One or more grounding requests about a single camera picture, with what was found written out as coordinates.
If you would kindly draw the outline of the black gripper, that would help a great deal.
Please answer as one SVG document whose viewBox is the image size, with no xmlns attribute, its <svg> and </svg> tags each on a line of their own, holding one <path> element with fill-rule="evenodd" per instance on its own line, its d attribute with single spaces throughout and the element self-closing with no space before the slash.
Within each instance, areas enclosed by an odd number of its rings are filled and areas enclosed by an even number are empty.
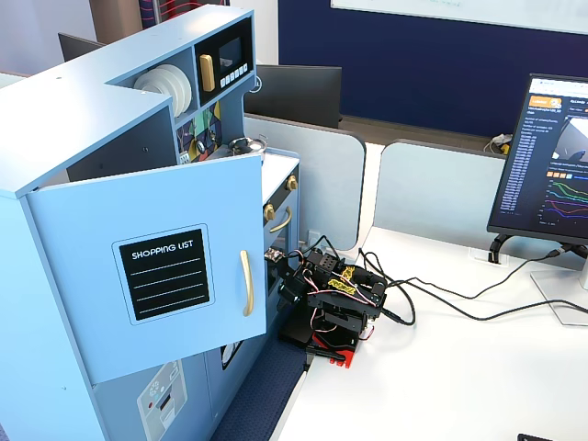
<svg viewBox="0 0 588 441">
<path fill-rule="evenodd" d="M 284 257 L 277 263 L 277 273 L 282 279 L 278 287 L 277 316 L 284 316 L 291 309 L 293 316 L 304 315 L 310 291 L 310 285 L 302 275 L 307 264 L 303 257 L 299 258 L 300 262 L 296 268 L 291 267 L 288 261 L 289 259 Z"/>
</svg>

